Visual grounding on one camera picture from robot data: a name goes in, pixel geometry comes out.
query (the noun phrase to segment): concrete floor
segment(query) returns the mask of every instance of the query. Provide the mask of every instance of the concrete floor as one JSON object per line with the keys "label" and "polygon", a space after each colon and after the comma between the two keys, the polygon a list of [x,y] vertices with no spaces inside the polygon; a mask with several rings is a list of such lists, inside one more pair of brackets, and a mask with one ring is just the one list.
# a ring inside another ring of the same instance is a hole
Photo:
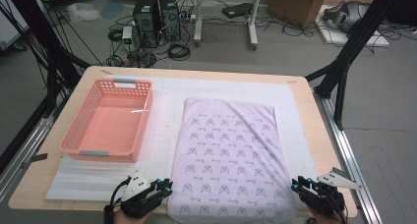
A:
{"label": "concrete floor", "polygon": [[[100,61],[109,55],[108,27],[133,10],[130,1],[119,1],[125,6],[113,19],[73,24]],[[68,0],[61,6],[72,2],[91,2],[102,11],[109,0]],[[221,17],[215,9],[208,8],[206,12]],[[265,7],[260,8],[260,16],[265,16]],[[63,27],[75,54],[97,63],[69,27]],[[257,28],[259,47],[253,51],[246,27],[205,23],[200,47],[192,41],[189,43],[191,57],[185,62],[167,61],[171,69],[178,70],[306,76],[329,64],[340,51],[338,47],[324,44],[317,32],[312,37],[294,37],[283,34],[281,29],[279,25],[271,25],[266,30]],[[343,126],[383,222],[414,223],[417,219],[414,172],[417,117],[413,113],[417,108],[417,91],[414,90],[417,41],[402,37],[388,42],[388,48],[376,48],[375,53],[362,50],[353,63],[345,95]],[[158,61],[154,67],[166,69],[168,65]],[[43,99],[46,90],[29,51],[0,53],[0,79],[2,152]],[[311,86],[319,83],[320,80],[313,81]],[[0,213],[8,223],[101,221],[100,212],[11,210],[7,200],[8,196],[0,205]],[[350,221],[364,222],[361,215]]]}

